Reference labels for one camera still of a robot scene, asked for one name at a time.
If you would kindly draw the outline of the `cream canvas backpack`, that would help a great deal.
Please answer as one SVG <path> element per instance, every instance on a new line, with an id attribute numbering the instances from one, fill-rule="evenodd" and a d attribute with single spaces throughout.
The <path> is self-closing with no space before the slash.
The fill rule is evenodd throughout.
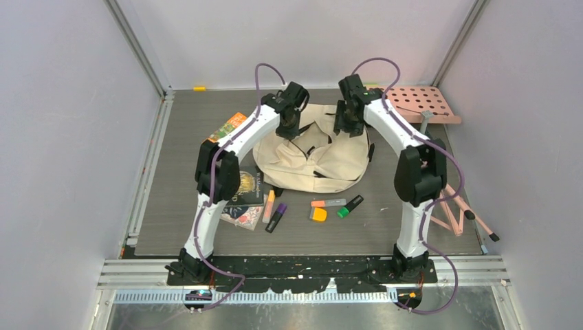
<path id="1" fill-rule="evenodd" d="M 264 181 L 277 188 L 338 193 L 356 185 L 372 160 L 368 131 L 355 137 L 333 131 L 336 107 L 309 104 L 300 117 L 300 135 L 287 140 L 269 133 L 252 150 Z"/>

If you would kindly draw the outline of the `salmon grey highlighter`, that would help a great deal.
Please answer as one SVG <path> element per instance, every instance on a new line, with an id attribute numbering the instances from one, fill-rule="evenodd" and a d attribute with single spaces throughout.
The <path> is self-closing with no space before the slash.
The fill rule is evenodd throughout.
<path id="1" fill-rule="evenodd" d="M 337 206 L 345 206 L 347 204 L 346 199 L 325 199 L 325 200 L 314 200 L 310 203 L 313 208 L 329 208 Z"/>

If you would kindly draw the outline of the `green black highlighter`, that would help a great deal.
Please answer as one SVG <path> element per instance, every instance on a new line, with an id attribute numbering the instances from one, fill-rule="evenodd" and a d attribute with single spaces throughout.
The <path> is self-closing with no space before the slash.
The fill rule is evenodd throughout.
<path id="1" fill-rule="evenodd" d="M 343 219 L 347 217 L 356 207 L 358 207 L 364 201 L 363 196 L 357 195 L 352 200 L 350 200 L 345 206 L 341 207 L 337 211 L 339 218 Z"/>

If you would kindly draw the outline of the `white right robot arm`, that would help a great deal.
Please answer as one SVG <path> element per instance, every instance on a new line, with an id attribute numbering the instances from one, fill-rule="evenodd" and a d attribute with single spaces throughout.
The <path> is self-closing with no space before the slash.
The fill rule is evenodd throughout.
<path id="1" fill-rule="evenodd" d="M 334 132 L 355 137 L 370 125 L 398 156 L 393 185 L 403 204 L 390 272 L 399 281 L 410 282 L 429 263 L 425 237 L 434 202 L 447 184 L 445 145 L 416 130 L 389 105 L 381 89 L 366 88 L 357 74 L 338 85 L 342 98 L 337 103 Z"/>

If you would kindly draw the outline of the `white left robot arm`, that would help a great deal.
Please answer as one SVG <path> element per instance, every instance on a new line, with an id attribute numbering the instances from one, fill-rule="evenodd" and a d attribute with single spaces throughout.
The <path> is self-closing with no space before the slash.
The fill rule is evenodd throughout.
<path id="1" fill-rule="evenodd" d="M 220 272 L 210 257 L 220 216 L 241 184 L 241 159 L 278 128 L 283 130 L 284 138 L 296 137 L 301 112 L 308 102 L 309 92 L 290 82 L 282 91 L 260 96 L 252 114 L 231 133 L 201 144 L 195 170 L 198 192 L 195 219 L 178 259 L 166 266 L 171 275 L 201 285 L 212 272 Z"/>

